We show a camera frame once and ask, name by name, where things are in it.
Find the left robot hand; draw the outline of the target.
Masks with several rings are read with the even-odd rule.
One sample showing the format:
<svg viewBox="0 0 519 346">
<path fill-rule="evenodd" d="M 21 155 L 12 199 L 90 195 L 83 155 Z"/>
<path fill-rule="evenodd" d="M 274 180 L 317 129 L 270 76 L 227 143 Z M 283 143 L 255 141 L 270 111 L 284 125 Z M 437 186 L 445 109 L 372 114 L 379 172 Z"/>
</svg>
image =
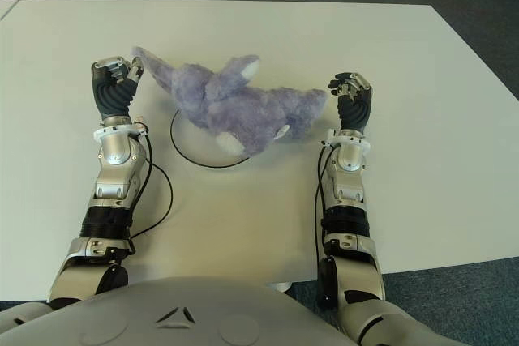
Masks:
<svg viewBox="0 0 519 346">
<path fill-rule="evenodd" d="M 128 62 L 116 56 L 94 62 L 92 93 L 105 125 L 130 124 L 129 107 L 135 97 L 144 65 L 141 58 Z"/>
</svg>

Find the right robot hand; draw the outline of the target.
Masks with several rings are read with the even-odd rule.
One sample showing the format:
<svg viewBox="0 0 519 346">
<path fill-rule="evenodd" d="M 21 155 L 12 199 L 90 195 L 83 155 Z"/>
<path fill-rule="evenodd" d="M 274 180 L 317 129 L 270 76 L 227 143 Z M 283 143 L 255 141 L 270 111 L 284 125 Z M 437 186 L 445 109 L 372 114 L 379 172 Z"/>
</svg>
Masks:
<svg viewBox="0 0 519 346">
<path fill-rule="evenodd" d="M 371 115 L 371 85 L 359 73 L 343 72 L 334 76 L 328 88 L 337 97 L 341 130 L 363 134 Z"/>
</svg>

